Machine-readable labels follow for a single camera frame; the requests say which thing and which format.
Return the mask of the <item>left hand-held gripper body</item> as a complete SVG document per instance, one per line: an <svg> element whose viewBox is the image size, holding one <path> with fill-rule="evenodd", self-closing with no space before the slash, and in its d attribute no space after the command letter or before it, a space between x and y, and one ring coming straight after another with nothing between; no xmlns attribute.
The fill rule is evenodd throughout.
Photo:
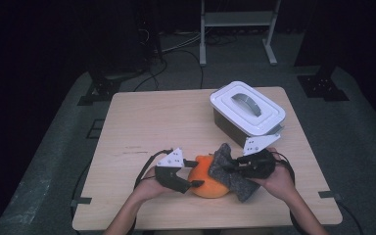
<svg viewBox="0 0 376 235"><path fill-rule="evenodd" d="M156 163L155 177L163 187L184 194L191 187L191 183L177 175L183 167L185 162L182 150L177 148Z"/></svg>

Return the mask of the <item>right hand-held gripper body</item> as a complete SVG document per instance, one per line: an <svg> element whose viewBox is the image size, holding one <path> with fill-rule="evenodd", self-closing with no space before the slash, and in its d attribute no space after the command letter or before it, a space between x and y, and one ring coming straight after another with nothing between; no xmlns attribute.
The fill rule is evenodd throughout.
<svg viewBox="0 0 376 235"><path fill-rule="evenodd" d="M236 159L236 170L244 177L267 178L275 169L276 160L267 150L280 138L279 134L247 137L243 156Z"/></svg>

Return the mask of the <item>orange plush toy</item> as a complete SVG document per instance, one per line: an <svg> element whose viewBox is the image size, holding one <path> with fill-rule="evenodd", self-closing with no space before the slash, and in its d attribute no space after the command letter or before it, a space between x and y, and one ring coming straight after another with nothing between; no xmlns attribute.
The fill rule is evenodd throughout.
<svg viewBox="0 0 376 235"><path fill-rule="evenodd" d="M193 187L191 191L199 197L207 199L220 198L229 192L229 189L209 176L209 169L213 161L213 156L197 156L195 161L197 166L192 168L188 174L189 181L203 180L200 187Z"/></svg>

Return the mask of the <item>grey fuzzy cloth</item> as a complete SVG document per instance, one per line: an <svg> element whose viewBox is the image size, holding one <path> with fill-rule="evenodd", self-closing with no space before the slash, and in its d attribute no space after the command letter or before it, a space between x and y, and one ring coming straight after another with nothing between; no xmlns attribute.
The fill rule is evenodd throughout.
<svg viewBox="0 0 376 235"><path fill-rule="evenodd" d="M213 154L209 176L225 185L237 196L241 203L244 203L257 191L260 185L246 179L240 173L224 171L222 167L225 166L224 159L227 157L231 157L231 148L227 143L223 143Z"/></svg>

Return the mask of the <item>person's left hand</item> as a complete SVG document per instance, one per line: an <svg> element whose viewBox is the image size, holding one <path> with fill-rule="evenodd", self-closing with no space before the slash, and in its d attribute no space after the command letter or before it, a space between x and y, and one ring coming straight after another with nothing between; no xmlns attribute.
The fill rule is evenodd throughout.
<svg viewBox="0 0 376 235"><path fill-rule="evenodd" d="M163 187L161 183L156 179L155 169L151 167L140 183L134 189L131 194L131 198L138 203L144 203L164 193L170 193L171 189Z"/></svg>

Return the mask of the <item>person's right hand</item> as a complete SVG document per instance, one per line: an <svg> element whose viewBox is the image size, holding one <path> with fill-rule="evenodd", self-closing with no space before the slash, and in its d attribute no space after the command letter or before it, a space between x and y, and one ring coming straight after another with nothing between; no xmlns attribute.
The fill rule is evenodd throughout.
<svg viewBox="0 0 376 235"><path fill-rule="evenodd" d="M256 179L270 195L288 203L296 193L293 180L287 167L281 163L275 163L273 172L265 179Z"/></svg>

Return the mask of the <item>grey tape strip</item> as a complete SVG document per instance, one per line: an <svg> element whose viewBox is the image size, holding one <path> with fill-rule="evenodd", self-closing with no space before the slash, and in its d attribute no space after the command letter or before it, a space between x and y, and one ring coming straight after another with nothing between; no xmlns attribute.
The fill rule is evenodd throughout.
<svg viewBox="0 0 376 235"><path fill-rule="evenodd" d="M334 193L332 191L319 191L318 195L321 199L333 198L336 201L342 201L343 197L340 194Z"/></svg>
<svg viewBox="0 0 376 235"><path fill-rule="evenodd" d="M78 199L72 199L71 202L70 202L70 206L72 208L76 208L80 204L90 205L91 201L92 201L92 199L91 198L87 198L87 197L85 197L85 198L78 198Z"/></svg>

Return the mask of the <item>black tape square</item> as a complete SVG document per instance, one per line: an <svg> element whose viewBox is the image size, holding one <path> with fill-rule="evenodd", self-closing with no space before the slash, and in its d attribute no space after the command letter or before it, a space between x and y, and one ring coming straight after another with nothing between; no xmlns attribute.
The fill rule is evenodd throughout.
<svg viewBox="0 0 376 235"><path fill-rule="evenodd" d="M95 118L89 127L86 138L99 139L103 130L105 120L103 118Z"/></svg>

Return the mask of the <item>black flat stand base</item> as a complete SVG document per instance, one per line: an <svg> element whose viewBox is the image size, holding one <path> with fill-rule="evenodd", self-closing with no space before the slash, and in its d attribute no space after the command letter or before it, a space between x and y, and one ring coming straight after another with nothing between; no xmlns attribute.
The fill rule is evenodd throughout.
<svg viewBox="0 0 376 235"><path fill-rule="evenodd" d="M299 75L298 81L308 98L323 98L326 102L348 101L346 93L332 80L335 66L321 66L317 73Z"/></svg>

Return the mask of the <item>white metal stand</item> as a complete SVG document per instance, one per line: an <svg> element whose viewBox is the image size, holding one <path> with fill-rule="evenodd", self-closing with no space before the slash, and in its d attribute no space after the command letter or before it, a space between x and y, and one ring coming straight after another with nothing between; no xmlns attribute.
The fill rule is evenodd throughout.
<svg viewBox="0 0 376 235"><path fill-rule="evenodd" d="M206 0L201 0L199 64L207 64L206 29L212 27L267 26L268 33L262 40L267 59L272 66L277 59L271 47L272 36L277 23L282 0L275 0L271 11L254 12L207 12Z"/></svg>

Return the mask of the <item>black stand base with post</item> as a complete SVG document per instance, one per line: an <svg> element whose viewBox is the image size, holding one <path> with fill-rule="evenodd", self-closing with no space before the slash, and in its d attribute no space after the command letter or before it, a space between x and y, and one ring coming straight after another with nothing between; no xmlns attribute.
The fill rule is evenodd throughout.
<svg viewBox="0 0 376 235"><path fill-rule="evenodd" d="M113 96L118 93L123 82L138 77L142 73L142 70L114 73L91 71L89 73L91 83L77 104L78 106L91 106L95 102L111 101Z"/></svg>

